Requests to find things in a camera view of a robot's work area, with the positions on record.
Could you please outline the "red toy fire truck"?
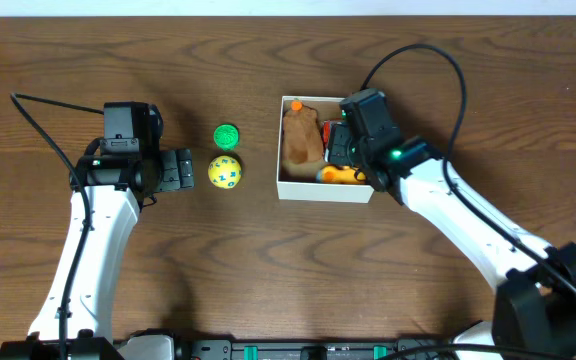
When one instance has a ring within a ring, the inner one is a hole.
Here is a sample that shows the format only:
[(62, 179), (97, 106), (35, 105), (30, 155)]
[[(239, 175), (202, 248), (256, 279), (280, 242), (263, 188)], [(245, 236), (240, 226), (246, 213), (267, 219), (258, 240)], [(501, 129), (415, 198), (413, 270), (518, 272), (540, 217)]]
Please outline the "red toy fire truck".
[(321, 137), (324, 145), (324, 152), (339, 148), (344, 144), (343, 131), (338, 130), (344, 122), (339, 119), (326, 120), (321, 127)]

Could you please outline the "brown plush bear toy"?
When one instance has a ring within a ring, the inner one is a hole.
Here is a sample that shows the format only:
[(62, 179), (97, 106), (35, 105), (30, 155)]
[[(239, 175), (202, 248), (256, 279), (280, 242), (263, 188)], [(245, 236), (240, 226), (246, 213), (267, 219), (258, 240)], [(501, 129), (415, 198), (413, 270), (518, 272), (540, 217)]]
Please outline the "brown plush bear toy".
[(318, 113), (301, 100), (289, 103), (282, 118), (282, 135), (282, 159), (289, 171), (304, 172), (323, 160)]

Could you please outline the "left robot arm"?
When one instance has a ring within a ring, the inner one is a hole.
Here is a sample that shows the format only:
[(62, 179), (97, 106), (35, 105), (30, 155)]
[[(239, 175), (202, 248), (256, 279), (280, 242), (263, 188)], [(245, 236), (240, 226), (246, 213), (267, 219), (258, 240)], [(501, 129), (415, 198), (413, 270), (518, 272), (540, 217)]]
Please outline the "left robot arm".
[(112, 335), (124, 251), (142, 210), (159, 193), (194, 186), (187, 149), (160, 148), (163, 118), (153, 104), (108, 102), (104, 133), (77, 162), (30, 119), (69, 171), (71, 215), (46, 300), (26, 339), (5, 342), (1, 359), (187, 359), (191, 347), (170, 330)]

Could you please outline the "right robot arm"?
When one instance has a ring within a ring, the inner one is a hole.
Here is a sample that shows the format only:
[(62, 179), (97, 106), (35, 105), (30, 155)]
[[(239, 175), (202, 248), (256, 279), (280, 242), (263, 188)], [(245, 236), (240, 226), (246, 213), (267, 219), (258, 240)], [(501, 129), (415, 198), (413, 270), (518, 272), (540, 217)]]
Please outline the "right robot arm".
[(556, 248), (523, 229), (472, 189), (446, 155), (406, 139), (385, 95), (365, 89), (339, 104), (333, 162), (354, 165), (378, 192), (421, 215), (479, 270), (494, 314), (437, 347), (457, 359), (576, 356), (576, 244)]

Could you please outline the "yellow ball with letters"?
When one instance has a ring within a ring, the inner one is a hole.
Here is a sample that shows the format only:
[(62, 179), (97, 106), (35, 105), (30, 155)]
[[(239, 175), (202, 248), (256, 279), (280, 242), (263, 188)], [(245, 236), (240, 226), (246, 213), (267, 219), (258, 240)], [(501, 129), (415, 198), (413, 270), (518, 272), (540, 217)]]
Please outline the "yellow ball with letters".
[(234, 157), (218, 156), (208, 166), (208, 177), (215, 187), (231, 189), (241, 180), (242, 166)]

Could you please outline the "green round toy disc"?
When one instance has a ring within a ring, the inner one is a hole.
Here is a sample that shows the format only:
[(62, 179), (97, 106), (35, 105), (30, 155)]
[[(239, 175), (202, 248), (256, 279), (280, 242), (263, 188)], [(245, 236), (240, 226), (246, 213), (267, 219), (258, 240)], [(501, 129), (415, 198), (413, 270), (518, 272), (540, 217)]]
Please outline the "green round toy disc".
[(232, 124), (221, 124), (215, 128), (213, 132), (213, 140), (220, 149), (231, 151), (239, 144), (239, 130)]

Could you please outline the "yellow rubber duck toy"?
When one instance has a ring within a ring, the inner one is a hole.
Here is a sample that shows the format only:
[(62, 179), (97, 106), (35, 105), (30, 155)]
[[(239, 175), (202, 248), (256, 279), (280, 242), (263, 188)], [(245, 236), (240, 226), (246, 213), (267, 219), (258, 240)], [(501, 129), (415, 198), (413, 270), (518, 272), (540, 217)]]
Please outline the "yellow rubber duck toy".
[(365, 185), (366, 176), (358, 169), (350, 166), (328, 165), (316, 175), (316, 181), (325, 184)]

